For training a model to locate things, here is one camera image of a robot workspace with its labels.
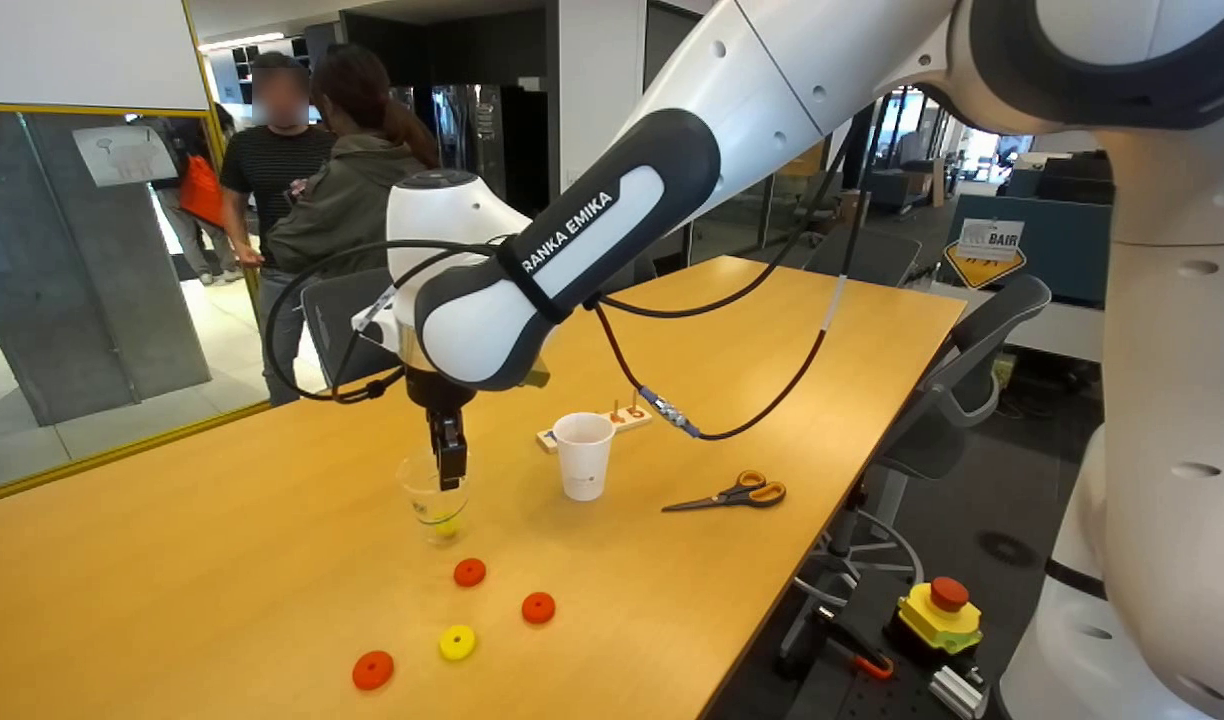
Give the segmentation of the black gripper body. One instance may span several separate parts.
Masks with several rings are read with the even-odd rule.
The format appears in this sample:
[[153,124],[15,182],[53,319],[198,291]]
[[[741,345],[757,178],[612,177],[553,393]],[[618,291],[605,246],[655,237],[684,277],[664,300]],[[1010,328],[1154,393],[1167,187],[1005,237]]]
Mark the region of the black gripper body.
[[411,371],[407,399],[425,407],[427,423],[439,433],[463,427],[461,410],[474,399],[474,389],[439,374],[439,371]]

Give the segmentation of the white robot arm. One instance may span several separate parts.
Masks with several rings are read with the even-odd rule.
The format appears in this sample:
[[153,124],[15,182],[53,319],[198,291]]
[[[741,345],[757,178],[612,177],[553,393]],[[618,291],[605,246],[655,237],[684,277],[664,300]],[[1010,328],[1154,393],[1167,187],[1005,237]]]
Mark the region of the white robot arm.
[[879,101],[1088,132],[1113,173],[1104,423],[1014,669],[1020,720],[1224,720],[1224,0],[715,0],[534,221],[396,226],[379,346],[514,389],[573,308]]

